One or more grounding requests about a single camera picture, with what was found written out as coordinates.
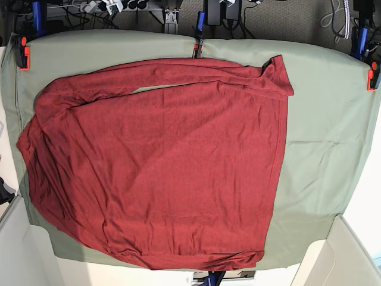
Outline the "white bin right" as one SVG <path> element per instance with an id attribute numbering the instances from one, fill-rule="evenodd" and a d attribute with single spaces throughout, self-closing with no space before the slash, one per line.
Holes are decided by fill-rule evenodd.
<path id="1" fill-rule="evenodd" d="M 380 270 L 342 215 L 310 244 L 292 285 L 380 285 Z"/>

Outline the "orange black clamp right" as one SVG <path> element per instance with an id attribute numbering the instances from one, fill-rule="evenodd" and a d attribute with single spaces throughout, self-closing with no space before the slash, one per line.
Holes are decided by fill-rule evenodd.
<path id="1" fill-rule="evenodd" d="M 374 61 L 368 71 L 367 90 L 374 92 L 380 85 L 380 62 Z"/>

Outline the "red long-sleeve T-shirt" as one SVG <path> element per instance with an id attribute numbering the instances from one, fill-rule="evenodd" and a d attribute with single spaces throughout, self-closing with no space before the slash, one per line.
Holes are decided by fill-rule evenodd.
<path id="1" fill-rule="evenodd" d="M 63 77 L 17 142 L 39 214 L 149 269 L 253 268 L 264 256 L 293 89 L 263 67 L 140 61 Z"/>

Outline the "grey metal bracket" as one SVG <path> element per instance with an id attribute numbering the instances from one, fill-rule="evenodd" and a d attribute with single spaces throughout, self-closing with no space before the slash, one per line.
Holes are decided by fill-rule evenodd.
<path id="1" fill-rule="evenodd" d="M 164 10 L 164 33 L 176 35 L 179 29 L 179 10 Z"/>

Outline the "blue clamp top right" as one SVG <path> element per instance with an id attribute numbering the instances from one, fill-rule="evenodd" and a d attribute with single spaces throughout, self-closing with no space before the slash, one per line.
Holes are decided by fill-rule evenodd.
<path id="1" fill-rule="evenodd" d="M 351 53 L 350 56 L 362 60 L 366 45 L 368 29 L 363 27 L 353 27 L 351 34 Z"/>

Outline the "black power adapter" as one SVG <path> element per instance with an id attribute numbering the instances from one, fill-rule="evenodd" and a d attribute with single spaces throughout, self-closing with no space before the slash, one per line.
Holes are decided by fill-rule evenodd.
<path id="1" fill-rule="evenodd" d="M 204 12 L 204 24 L 209 26 L 221 25 L 221 3 L 219 0 L 205 0 Z"/>
<path id="2" fill-rule="evenodd" d="M 225 16 L 226 20 L 239 21 L 241 19 L 242 1 L 236 0 L 234 3 L 228 2 L 226 4 Z"/>

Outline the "black power adapter left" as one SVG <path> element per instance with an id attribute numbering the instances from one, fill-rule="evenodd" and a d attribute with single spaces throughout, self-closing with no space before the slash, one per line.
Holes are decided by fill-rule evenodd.
<path id="1" fill-rule="evenodd" d="M 205 0 L 204 12 L 204 24 L 209 26 L 221 25 L 221 3 L 219 0 Z"/>

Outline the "orange black clamp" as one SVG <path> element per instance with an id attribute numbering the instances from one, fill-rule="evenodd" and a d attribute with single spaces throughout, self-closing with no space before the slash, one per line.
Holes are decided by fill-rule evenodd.
<path id="1" fill-rule="evenodd" d="M 30 69 L 30 47 L 27 46 L 27 38 L 25 36 L 15 36 L 13 44 L 18 69 L 28 71 Z"/>
<path id="2" fill-rule="evenodd" d="M 374 61 L 368 71 L 367 90 L 374 92 L 380 85 L 380 62 Z"/>

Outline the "blue black centre clamp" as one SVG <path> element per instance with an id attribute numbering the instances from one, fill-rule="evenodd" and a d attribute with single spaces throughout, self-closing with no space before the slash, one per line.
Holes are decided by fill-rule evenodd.
<path id="1" fill-rule="evenodd" d="M 199 11 L 196 27 L 195 27 L 196 44 L 193 49 L 193 58 L 201 58 L 202 56 L 202 47 L 204 43 L 204 36 L 203 36 L 204 17 L 205 17 L 205 13 L 203 11 Z"/>

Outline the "black power adapter right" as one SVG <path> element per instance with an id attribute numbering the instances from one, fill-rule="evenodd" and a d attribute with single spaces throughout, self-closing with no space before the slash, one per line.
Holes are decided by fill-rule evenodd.
<path id="1" fill-rule="evenodd" d="M 226 4 L 225 16 L 226 20 L 239 21 L 241 19 L 242 1 L 236 0 L 234 3 L 228 2 Z"/>

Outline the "blue clamp top left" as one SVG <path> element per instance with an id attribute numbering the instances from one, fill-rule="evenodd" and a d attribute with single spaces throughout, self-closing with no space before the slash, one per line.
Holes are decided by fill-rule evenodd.
<path id="1" fill-rule="evenodd" d="M 32 1 L 33 28 L 37 38 L 46 33 L 47 2 Z"/>

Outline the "orange black clamp left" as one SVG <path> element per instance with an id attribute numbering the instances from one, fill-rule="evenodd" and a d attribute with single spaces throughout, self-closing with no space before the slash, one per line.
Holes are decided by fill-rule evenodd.
<path id="1" fill-rule="evenodd" d="M 30 47 L 27 46 L 27 38 L 25 36 L 15 36 L 13 44 L 18 69 L 28 71 L 30 69 Z"/>

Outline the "blue clamp bottom edge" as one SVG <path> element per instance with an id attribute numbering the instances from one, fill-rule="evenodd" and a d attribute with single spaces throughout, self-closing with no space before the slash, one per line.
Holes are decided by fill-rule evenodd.
<path id="1" fill-rule="evenodd" d="M 220 286 L 226 271 L 210 271 L 201 286 Z"/>

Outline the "green table cloth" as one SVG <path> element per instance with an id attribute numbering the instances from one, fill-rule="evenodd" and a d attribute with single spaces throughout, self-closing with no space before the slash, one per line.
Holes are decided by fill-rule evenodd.
<path id="1" fill-rule="evenodd" d="M 80 245 L 32 206 L 27 172 L 16 142 L 34 113 L 35 99 L 54 79 L 154 58 L 188 58 L 192 37 L 126 30 L 84 30 L 30 42 L 31 67 L 21 71 L 12 46 L 1 54 L 2 177 L 22 193 L 30 223 L 48 231 L 63 259 L 121 266 Z M 327 237 L 342 214 L 370 154 L 380 92 L 366 89 L 368 65 L 344 53 L 303 43 L 209 39 L 204 57 L 262 66 L 281 55 L 294 95 L 288 101 L 285 156 L 264 257 L 256 269 L 299 263 L 307 247 Z"/>

